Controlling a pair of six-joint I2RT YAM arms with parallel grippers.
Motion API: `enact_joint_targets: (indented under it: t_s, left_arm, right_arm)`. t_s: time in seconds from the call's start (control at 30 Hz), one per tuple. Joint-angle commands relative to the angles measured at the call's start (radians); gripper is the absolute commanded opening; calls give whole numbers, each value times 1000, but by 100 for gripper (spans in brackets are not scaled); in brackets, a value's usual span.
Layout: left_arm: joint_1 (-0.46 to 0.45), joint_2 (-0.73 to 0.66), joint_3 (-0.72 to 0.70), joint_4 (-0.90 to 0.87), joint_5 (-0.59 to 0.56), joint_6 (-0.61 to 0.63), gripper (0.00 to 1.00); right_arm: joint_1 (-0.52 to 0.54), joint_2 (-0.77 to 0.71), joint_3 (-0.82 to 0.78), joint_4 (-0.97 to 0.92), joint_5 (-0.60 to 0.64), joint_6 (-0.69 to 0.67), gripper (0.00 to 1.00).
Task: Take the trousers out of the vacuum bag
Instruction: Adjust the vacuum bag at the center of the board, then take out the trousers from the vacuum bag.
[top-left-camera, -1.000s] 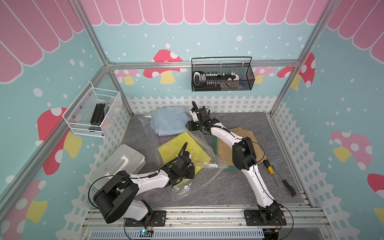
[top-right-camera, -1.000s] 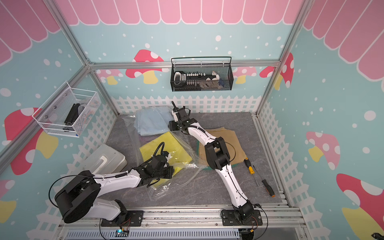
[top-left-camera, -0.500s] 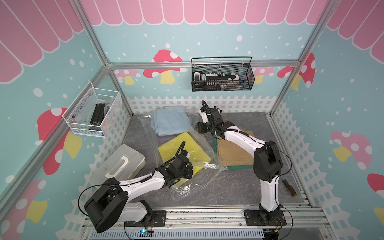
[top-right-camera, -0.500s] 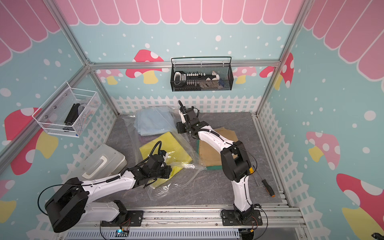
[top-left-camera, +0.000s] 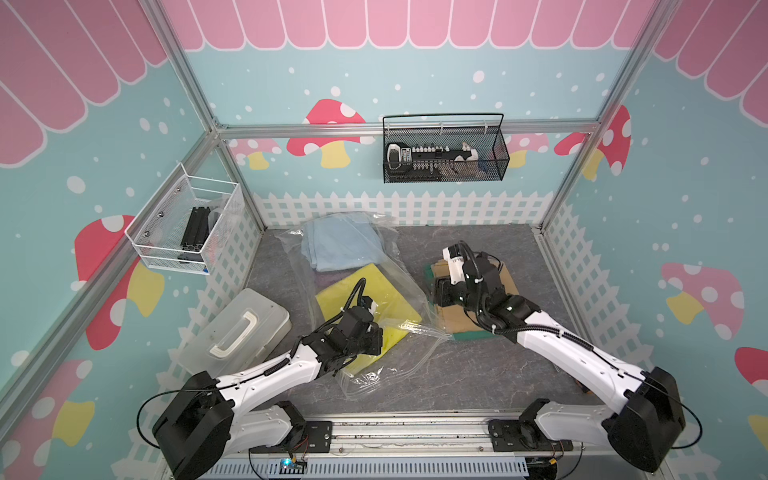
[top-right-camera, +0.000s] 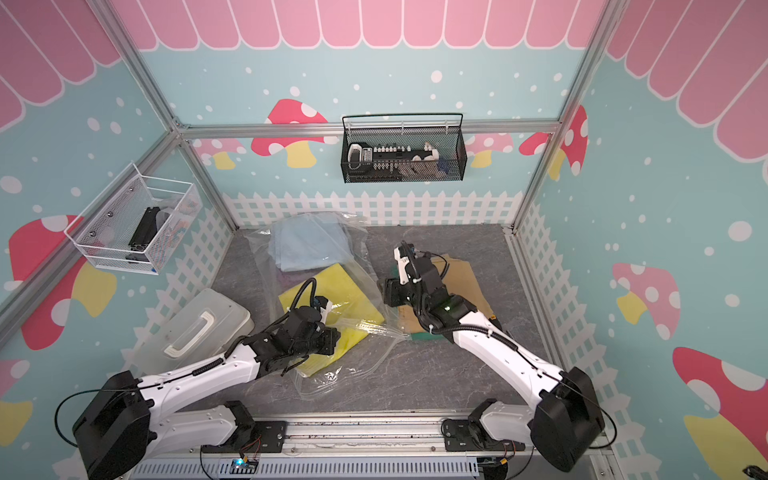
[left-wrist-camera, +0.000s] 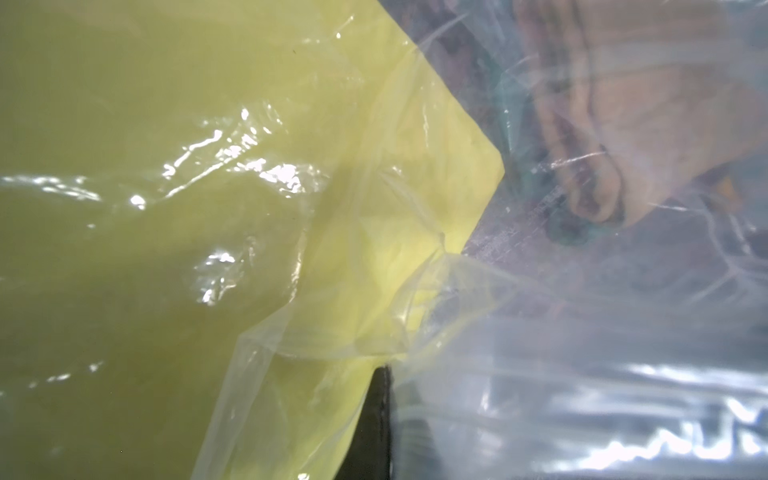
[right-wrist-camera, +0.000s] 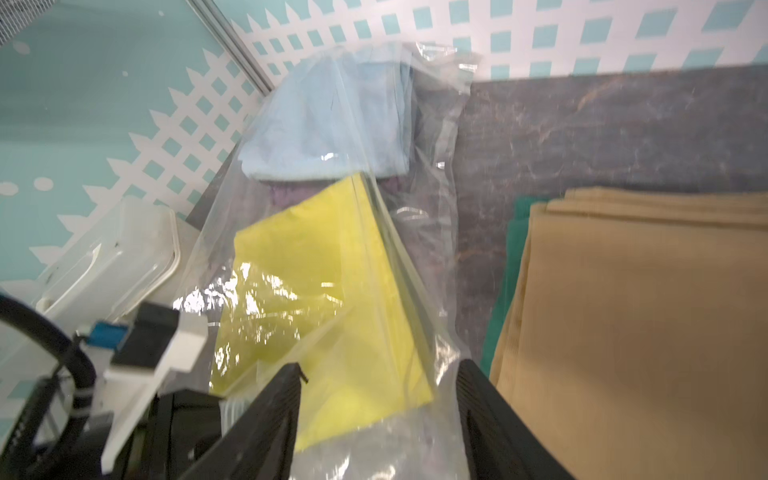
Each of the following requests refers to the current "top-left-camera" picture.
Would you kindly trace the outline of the clear plastic vacuum bag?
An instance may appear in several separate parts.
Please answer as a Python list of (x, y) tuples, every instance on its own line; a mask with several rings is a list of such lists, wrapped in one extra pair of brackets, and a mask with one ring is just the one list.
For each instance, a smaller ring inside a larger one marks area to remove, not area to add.
[(331, 372), (345, 397), (358, 400), (414, 377), (450, 336), (400, 259), (392, 218), (347, 212), (318, 217), (279, 234), (312, 330), (338, 331), (362, 318), (366, 331), (344, 341)]

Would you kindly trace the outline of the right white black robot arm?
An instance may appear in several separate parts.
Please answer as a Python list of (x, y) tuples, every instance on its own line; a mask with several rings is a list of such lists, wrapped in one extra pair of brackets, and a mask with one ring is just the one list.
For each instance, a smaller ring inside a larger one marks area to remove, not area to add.
[(646, 371), (613, 357), (534, 302), (507, 292), (497, 257), (460, 241), (444, 248), (443, 259), (449, 273), (435, 280), (438, 306), (461, 308), (476, 327), (539, 354), (602, 402), (586, 407), (537, 399), (519, 417), (522, 434), (609, 446), (648, 473), (677, 449), (686, 419), (694, 413), (681, 401), (672, 374), (660, 367)]

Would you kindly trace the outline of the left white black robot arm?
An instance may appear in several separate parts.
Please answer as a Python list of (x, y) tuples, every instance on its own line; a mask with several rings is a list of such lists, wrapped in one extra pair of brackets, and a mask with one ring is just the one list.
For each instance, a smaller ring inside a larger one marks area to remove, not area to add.
[(304, 417), (289, 402), (265, 402), (325, 375), (336, 375), (361, 355), (377, 356), (383, 330), (376, 302), (359, 279), (339, 313), (301, 336), (292, 349), (248, 370), (214, 378), (201, 371), (181, 388), (142, 440), (159, 450), (176, 479), (197, 479), (222, 457), (254, 447), (296, 451)]

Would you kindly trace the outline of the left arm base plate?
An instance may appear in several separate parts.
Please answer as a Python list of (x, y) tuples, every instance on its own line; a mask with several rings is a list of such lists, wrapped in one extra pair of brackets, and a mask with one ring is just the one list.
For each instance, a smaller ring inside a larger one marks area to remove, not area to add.
[(275, 446), (250, 448), (251, 453), (281, 453), (299, 455), (304, 453), (329, 453), (333, 433), (331, 421), (308, 421), (293, 427), (287, 437)]

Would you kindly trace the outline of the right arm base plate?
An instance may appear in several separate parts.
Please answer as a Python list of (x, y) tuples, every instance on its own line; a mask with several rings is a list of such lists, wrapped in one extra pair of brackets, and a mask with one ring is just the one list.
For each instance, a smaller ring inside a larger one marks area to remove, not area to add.
[(531, 452), (558, 456), (573, 450), (571, 441), (547, 438), (532, 421), (491, 419), (487, 422), (487, 429), (492, 448), (497, 453)]

